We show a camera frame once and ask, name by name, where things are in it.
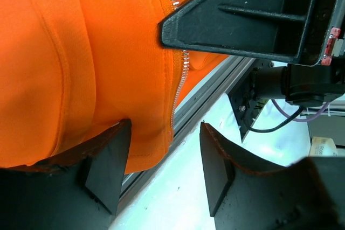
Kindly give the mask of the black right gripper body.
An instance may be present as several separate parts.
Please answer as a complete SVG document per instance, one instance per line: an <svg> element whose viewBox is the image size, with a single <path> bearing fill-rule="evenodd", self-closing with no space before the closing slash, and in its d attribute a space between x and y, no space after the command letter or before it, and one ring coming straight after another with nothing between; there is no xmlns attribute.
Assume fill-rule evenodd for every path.
<svg viewBox="0 0 345 230"><path fill-rule="evenodd" d="M253 73L258 99L322 105L344 94L344 0L315 0L297 64Z"/></svg>

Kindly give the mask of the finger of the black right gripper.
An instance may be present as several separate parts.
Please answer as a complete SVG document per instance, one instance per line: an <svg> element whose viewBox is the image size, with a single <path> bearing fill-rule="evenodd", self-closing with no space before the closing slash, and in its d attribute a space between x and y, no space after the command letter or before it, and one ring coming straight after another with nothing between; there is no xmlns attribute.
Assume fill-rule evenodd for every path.
<svg viewBox="0 0 345 230"><path fill-rule="evenodd" d="M315 1L186 0L161 22L161 43L304 65Z"/></svg>

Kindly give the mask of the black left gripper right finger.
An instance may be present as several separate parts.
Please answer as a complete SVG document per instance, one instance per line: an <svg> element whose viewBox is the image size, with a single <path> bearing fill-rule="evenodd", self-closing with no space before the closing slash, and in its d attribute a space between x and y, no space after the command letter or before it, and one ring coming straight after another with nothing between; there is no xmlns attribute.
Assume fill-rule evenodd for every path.
<svg viewBox="0 0 345 230"><path fill-rule="evenodd" d="M305 157L284 167L208 123L199 139L217 229L344 229L344 158Z"/></svg>

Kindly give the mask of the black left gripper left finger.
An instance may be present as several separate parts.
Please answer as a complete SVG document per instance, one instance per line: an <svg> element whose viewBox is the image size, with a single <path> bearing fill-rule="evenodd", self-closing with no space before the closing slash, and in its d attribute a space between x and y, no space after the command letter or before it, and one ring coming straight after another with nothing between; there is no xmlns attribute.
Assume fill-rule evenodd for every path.
<svg viewBox="0 0 345 230"><path fill-rule="evenodd" d="M108 229L131 142L131 121L32 166L1 169L1 229Z"/></svg>

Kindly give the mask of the orange zip-up jacket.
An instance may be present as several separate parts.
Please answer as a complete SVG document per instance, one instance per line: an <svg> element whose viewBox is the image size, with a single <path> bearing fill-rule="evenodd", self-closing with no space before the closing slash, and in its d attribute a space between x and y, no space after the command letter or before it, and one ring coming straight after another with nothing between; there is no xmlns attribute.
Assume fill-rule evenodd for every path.
<svg viewBox="0 0 345 230"><path fill-rule="evenodd" d="M175 108L225 56L163 48L184 0L1 0L1 167L45 171L132 123L126 173L156 166Z"/></svg>

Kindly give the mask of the aluminium frame rail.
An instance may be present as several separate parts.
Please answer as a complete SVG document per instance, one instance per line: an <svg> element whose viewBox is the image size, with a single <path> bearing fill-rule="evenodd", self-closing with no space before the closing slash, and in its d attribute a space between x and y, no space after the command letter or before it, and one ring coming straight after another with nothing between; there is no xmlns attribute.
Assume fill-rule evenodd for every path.
<svg viewBox="0 0 345 230"><path fill-rule="evenodd" d="M152 175L182 143L211 105L225 92L229 92L256 60L246 57L228 57L214 68L184 98L175 111L174 140L167 155L153 168L125 175L118 209L126 207L149 182Z"/></svg>

